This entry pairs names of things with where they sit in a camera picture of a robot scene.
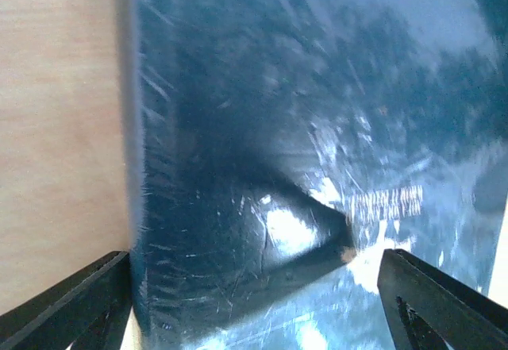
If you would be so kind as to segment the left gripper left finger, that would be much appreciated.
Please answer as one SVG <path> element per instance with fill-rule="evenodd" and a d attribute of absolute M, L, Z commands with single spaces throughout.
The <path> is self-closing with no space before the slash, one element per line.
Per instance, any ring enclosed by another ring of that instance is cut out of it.
<path fill-rule="evenodd" d="M 1 316 L 2 349 L 119 349 L 131 310 L 129 254 L 113 251 Z"/>

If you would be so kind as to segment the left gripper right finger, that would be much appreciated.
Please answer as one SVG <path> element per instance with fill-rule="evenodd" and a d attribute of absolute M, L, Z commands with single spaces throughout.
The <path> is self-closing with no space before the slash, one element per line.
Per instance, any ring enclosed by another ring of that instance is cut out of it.
<path fill-rule="evenodd" d="M 506 349 L 507 309 L 402 249 L 383 252 L 379 295 L 397 349 Z"/>

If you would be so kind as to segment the dark blue hardcover book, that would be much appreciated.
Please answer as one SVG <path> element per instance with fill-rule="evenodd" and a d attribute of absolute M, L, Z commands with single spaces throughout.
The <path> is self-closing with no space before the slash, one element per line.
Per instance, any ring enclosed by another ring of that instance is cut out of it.
<path fill-rule="evenodd" d="M 390 349 L 401 248 L 487 293 L 507 0 L 133 0 L 146 349 Z"/>

